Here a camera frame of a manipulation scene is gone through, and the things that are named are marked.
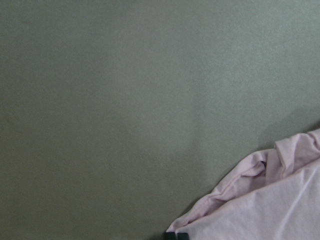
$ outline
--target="green wall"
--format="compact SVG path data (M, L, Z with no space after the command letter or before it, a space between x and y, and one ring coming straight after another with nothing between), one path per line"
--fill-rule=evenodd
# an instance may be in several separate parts
M0 1L0 239L157 240L319 128L317 0Z

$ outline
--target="pink shirt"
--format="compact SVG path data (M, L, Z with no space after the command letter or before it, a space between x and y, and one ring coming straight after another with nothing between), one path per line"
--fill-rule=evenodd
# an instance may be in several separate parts
M244 158L167 232L190 240L320 239L320 128Z

